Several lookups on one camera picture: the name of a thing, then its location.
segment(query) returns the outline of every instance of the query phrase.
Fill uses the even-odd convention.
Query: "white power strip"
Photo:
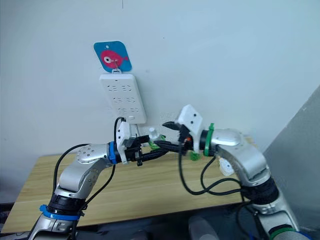
[[[135,76],[132,74],[102,74],[100,81],[116,116],[130,124],[146,123],[144,105]]]

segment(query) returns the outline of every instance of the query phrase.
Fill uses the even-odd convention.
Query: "robotic arm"
[[[141,144],[149,142],[149,137],[134,135],[131,125],[125,121],[116,130],[115,142],[82,147],[76,153],[74,162],[62,172],[48,206],[40,207],[42,214],[28,239],[40,239],[48,234],[50,239],[68,239],[71,229],[75,233],[77,222],[84,215],[82,210],[88,204],[86,198],[103,169],[113,166],[113,175],[118,163],[137,162],[141,166],[143,162],[157,159],[168,151],[185,154],[187,150],[196,153],[202,150],[205,156],[219,155],[231,163],[241,182],[242,194],[251,201],[268,236],[279,236],[284,229],[298,232],[297,221],[272,179],[263,154],[247,143],[241,132],[233,129],[214,130],[213,124],[209,130],[204,130],[202,120],[201,115],[187,105],[175,122],[164,124],[165,127],[179,130],[182,151],[176,144],[156,141],[160,148],[143,154]]]

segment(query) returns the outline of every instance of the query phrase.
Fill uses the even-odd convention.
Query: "blue ring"
[[[109,159],[113,164],[117,164],[114,143],[115,143],[114,141],[110,142]]]
[[[41,205],[40,211],[43,212],[43,215],[45,215],[48,218],[51,219],[58,219],[58,220],[66,220],[66,221],[75,221],[79,220],[80,216],[71,216],[71,215],[60,215],[60,214],[54,214],[47,211],[47,205]]]

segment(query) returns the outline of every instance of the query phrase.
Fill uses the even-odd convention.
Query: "fish illustration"
[[[102,60],[104,65],[111,69],[116,69],[121,66],[123,61],[129,60],[127,56],[122,57],[112,50],[104,50],[103,52],[101,52],[100,59]]]

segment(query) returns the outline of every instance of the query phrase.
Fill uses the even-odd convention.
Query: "tabletop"
[[[68,154],[60,164],[59,172],[68,166],[75,155]],[[1,233],[30,231],[41,212],[40,205],[48,204],[52,194],[53,174],[59,155],[40,157],[25,182]],[[187,154],[182,160],[184,178],[188,186],[200,190],[200,173],[209,157],[192,161]],[[112,167],[99,176],[91,194],[95,193],[109,178]],[[209,184],[225,178],[216,160],[207,169],[204,183]],[[239,188],[235,182],[224,182],[216,186],[216,192]],[[85,216],[78,226],[111,223],[174,212],[207,208],[241,202],[239,193],[214,196],[208,193],[191,195],[183,187],[178,172],[178,155],[166,155],[143,163],[138,167],[131,162],[117,164],[111,183],[89,203]]]

